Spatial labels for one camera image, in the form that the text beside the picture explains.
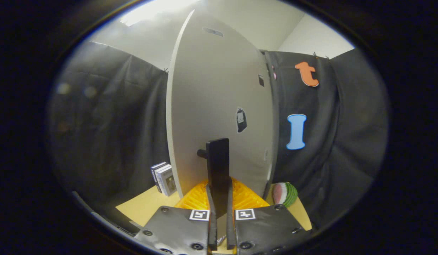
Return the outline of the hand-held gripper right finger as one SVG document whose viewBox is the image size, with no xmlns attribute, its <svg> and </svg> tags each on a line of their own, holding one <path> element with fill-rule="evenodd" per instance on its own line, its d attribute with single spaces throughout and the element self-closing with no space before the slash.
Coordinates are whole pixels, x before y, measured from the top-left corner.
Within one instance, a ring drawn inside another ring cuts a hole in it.
<svg viewBox="0 0 438 255">
<path fill-rule="evenodd" d="M 279 255 L 313 231 L 298 191 L 290 182 L 270 184 L 263 199 L 235 178 L 230 181 L 226 249 L 234 255 Z"/>
</svg>

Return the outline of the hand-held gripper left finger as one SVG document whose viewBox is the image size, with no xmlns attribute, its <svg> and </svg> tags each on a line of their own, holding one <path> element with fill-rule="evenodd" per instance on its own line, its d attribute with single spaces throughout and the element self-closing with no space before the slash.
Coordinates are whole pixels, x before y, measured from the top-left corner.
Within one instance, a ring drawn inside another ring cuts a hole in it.
<svg viewBox="0 0 438 255">
<path fill-rule="evenodd" d="M 211 255 L 217 250 L 217 212 L 207 180 L 175 206 L 160 206 L 135 235 L 147 247 L 172 255 Z"/>
</svg>

